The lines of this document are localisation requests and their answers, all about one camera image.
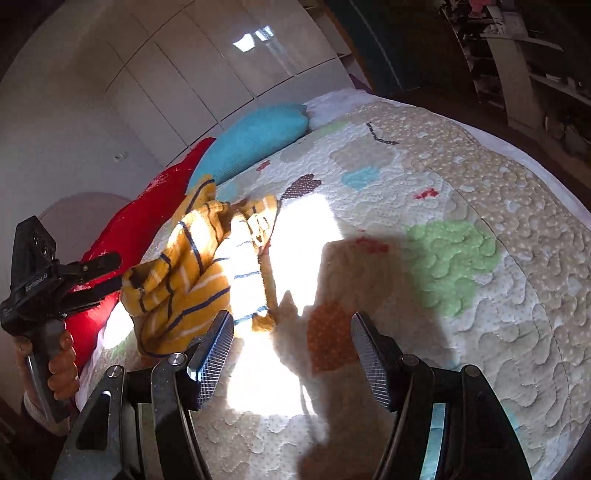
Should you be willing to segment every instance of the sleeve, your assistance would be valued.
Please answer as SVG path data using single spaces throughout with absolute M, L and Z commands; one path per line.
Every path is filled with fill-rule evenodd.
M 59 423 L 55 423 L 49 420 L 45 414 L 31 401 L 28 393 L 25 391 L 25 395 L 22 399 L 24 405 L 24 411 L 27 416 L 37 422 L 41 427 L 47 430 L 56 437 L 66 437 L 70 433 L 70 418 L 66 418 Z
M 12 445 L 11 450 L 30 478 L 51 478 L 66 436 L 57 436 L 48 429 L 52 425 L 26 394 L 22 399 L 20 416 L 21 438 Z

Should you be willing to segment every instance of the quilted bedspread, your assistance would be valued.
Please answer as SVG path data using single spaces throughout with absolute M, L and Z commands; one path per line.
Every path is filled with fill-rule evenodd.
M 218 188 L 230 202 L 263 194 L 281 198 L 269 248 L 278 326 L 238 330 L 193 414 L 214 478 L 371 478 L 394 418 L 350 341 L 356 310 L 432 366 L 477 365 L 534 479 L 558 471 L 590 415 L 591 235 L 535 175 L 447 119 L 375 102 Z M 132 337 L 104 359 L 137 363 Z

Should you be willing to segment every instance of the brown heart pattern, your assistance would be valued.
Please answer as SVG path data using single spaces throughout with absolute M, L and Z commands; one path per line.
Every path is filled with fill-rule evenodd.
M 321 184 L 321 180 L 314 180 L 313 173 L 307 173 L 287 187 L 285 193 L 281 195 L 281 200 L 303 197 L 316 190 Z

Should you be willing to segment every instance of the shelf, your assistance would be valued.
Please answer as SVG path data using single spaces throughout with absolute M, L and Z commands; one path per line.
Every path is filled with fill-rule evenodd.
M 501 110 L 505 110 L 505 111 L 507 110 L 504 103 L 494 102 L 493 100 L 487 100 L 486 102 L 492 106 L 496 106 L 497 108 L 500 108 Z
M 323 13 L 321 7 L 304 7 L 304 10 L 306 10 L 310 15 Z
M 545 47 L 553 48 L 555 50 L 564 51 L 560 45 L 556 43 L 552 43 L 546 40 L 539 40 L 537 38 L 530 38 L 530 37 L 511 37 L 510 35 L 500 35 L 495 33 L 481 33 L 480 36 L 482 38 L 504 38 L 505 40 L 515 40 L 515 41 L 524 41 L 527 43 L 535 43 L 538 45 L 544 45 Z
M 466 59 L 466 64 L 468 65 L 468 70 L 470 72 L 472 72 L 473 65 L 470 63 L 470 60 L 468 59 L 468 56 L 466 55 L 466 52 L 464 51 L 464 47 L 462 46 L 462 42 L 460 41 L 460 38 L 457 36 L 459 28 L 458 28 L 458 30 L 456 30 L 456 27 L 454 27 L 452 21 L 450 20 L 449 16 L 447 15 L 447 11 L 446 11 L 445 7 L 441 7 L 439 9 L 439 11 L 443 14 L 443 16 L 447 20 L 447 23 L 452 28 L 453 36 L 456 37 L 457 44 L 460 47 L 460 50 L 462 51 L 462 53 L 464 54 L 464 58 Z M 476 82 L 474 81 L 474 79 L 472 79 L 472 82 L 474 83 L 474 90 L 476 92 L 476 96 L 478 97 L 478 86 L 476 85 Z
M 549 87 L 552 87 L 559 92 L 566 93 L 570 95 L 572 98 L 577 99 L 579 102 L 583 102 L 589 106 L 591 106 L 591 99 L 584 97 L 576 92 L 573 92 L 571 89 L 565 87 L 562 83 L 553 82 L 552 80 L 548 80 L 546 77 L 542 77 L 541 75 L 536 75 L 535 73 L 530 73 L 530 77 L 533 78 L 536 82 L 543 83 Z
M 495 92 L 491 92 L 490 90 L 479 89 L 478 90 L 478 93 L 485 93 L 486 95 L 491 95 L 493 97 L 498 97 L 498 98 L 505 99 L 505 97 L 503 96 L 502 93 L 495 93 Z
M 564 151 L 558 141 L 545 133 L 540 134 L 538 143 L 546 153 L 555 160 L 563 169 L 575 177 L 587 188 L 591 189 L 591 168 L 589 164 L 578 157 L 574 157 Z
M 467 25 L 496 25 L 492 18 L 472 18 L 466 21 Z

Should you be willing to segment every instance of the finger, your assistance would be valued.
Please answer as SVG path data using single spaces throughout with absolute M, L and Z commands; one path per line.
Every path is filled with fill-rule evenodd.
M 76 395 L 76 392 L 78 392 L 79 389 L 80 380 L 78 379 L 78 377 L 76 377 L 74 380 L 70 382 L 70 384 L 67 387 L 55 392 L 53 394 L 53 398 L 55 398 L 56 400 L 68 400 L 68 398 L 72 398 L 74 395 Z
M 64 332 L 60 335 L 60 347 L 62 350 L 69 350 L 70 348 L 72 348 L 72 345 L 74 344 L 74 340 L 72 338 L 72 334 L 70 332 L 68 332 L 67 330 L 64 330 Z
M 15 337 L 14 346 L 16 347 L 17 354 L 20 356 L 29 356 L 33 353 L 33 344 L 26 337 Z
M 49 377 L 47 385 L 54 392 L 60 391 L 62 388 L 66 388 L 75 378 L 78 377 L 78 370 L 75 365 L 72 365 L 67 370 L 60 372 L 56 375 Z
M 59 374 L 68 370 L 76 360 L 76 352 L 73 348 L 61 351 L 49 362 L 49 371 L 52 374 Z

